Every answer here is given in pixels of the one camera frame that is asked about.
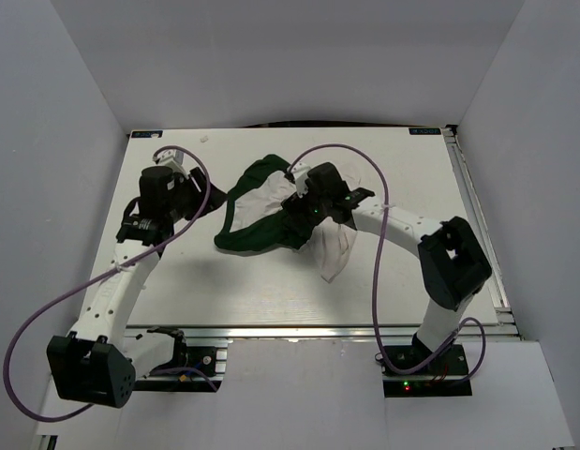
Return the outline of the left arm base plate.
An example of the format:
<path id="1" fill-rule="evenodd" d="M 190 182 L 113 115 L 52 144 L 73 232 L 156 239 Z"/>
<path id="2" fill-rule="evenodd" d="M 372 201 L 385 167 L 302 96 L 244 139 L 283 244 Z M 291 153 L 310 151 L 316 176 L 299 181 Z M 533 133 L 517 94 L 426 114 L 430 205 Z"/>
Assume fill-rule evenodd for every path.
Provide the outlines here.
<path id="1" fill-rule="evenodd" d="M 158 368 L 135 382 L 135 392 L 214 393 L 222 384 L 227 363 L 227 348 L 190 346 L 186 364 L 172 369 L 172 364 Z"/>

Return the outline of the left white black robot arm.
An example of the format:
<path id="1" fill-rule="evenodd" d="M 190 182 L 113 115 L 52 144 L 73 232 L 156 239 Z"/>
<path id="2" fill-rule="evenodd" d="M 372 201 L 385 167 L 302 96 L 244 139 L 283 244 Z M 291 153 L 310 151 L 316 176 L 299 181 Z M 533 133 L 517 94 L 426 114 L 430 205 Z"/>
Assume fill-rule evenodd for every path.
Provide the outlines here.
<path id="1" fill-rule="evenodd" d="M 47 357 L 61 399 L 123 407 L 138 379 L 152 372 L 176 374 L 189 367 L 184 333 L 153 326 L 133 340 L 125 331 L 141 291 L 178 232 L 226 200 L 204 170 L 158 164 L 142 170 L 139 195 L 126 206 L 110 263 L 113 274 L 64 337 L 54 336 Z"/>

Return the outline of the white green raglan t-shirt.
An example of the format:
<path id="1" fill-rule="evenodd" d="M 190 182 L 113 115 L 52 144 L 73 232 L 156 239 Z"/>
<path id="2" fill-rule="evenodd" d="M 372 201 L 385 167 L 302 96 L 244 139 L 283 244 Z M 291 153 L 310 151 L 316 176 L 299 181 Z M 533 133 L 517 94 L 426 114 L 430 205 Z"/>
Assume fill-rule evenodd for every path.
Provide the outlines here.
<path id="1" fill-rule="evenodd" d="M 251 255 L 275 248 L 307 251 L 320 276 L 331 283 L 349 262 L 357 232 L 326 218 L 313 231 L 298 232 L 282 209 L 282 202 L 296 192 L 286 177 L 290 164 L 269 154 L 256 160 L 229 191 L 226 214 L 215 236 L 217 249 Z"/>

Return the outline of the left blue table label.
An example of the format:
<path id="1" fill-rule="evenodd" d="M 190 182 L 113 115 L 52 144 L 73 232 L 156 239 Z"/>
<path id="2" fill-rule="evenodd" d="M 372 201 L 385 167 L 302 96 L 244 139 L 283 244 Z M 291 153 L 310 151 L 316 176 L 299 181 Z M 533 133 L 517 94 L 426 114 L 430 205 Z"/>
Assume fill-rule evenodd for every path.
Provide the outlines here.
<path id="1" fill-rule="evenodd" d="M 130 134 L 131 139 L 160 139 L 162 130 L 134 130 Z"/>

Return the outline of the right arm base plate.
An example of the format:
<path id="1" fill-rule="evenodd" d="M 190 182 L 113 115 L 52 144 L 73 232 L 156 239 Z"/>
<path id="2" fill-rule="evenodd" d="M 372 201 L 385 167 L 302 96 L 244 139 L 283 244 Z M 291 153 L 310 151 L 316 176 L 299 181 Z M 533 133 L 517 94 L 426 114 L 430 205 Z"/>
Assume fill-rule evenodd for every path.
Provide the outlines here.
<path id="1" fill-rule="evenodd" d="M 400 375 L 390 370 L 378 352 L 383 392 L 386 398 L 455 398 L 471 397 L 469 367 L 462 345 L 453 345 L 419 371 Z"/>

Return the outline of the right blue table label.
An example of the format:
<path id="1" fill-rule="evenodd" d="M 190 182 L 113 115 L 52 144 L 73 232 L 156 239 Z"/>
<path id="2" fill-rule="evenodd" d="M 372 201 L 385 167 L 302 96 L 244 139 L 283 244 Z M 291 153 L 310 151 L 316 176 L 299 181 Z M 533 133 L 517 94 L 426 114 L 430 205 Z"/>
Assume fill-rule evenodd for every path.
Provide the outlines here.
<path id="1" fill-rule="evenodd" d="M 409 134 L 419 136 L 434 136 L 441 135 L 442 130 L 438 127 L 410 127 Z"/>

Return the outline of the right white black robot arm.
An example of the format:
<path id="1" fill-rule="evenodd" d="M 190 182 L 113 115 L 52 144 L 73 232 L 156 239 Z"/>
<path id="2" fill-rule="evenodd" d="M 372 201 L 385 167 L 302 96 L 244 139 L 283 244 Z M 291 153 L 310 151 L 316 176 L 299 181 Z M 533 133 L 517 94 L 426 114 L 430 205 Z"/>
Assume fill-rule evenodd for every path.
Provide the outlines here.
<path id="1" fill-rule="evenodd" d="M 377 236 L 418 259 L 429 302 L 412 338 L 413 367 L 399 367 L 385 351 L 384 366 L 393 373 L 432 374 L 447 361 L 446 350 L 470 319 L 465 313 L 473 297 L 492 276 L 492 268 L 469 223 L 462 217 L 438 221 L 413 214 L 364 187 L 349 189 L 334 164 L 315 168 L 302 163 L 286 174 L 296 191 L 282 203 L 290 222 L 306 235 L 325 219 L 358 233 Z"/>

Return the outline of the blue table label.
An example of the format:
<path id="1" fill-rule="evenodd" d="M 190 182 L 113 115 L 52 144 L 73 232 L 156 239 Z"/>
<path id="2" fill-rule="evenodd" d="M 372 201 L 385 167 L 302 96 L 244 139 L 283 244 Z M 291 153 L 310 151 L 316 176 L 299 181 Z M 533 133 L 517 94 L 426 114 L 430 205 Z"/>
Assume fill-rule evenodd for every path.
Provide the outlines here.
<path id="1" fill-rule="evenodd" d="M 162 130 L 134 130 L 130 134 L 131 139 L 160 139 Z"/>
<path id="2" fill-rule="evenodd" d="M 409 134 L 419 136 L 434 136 L 441 135 L 442 130 L 438 127 L 410 127 Z"/>

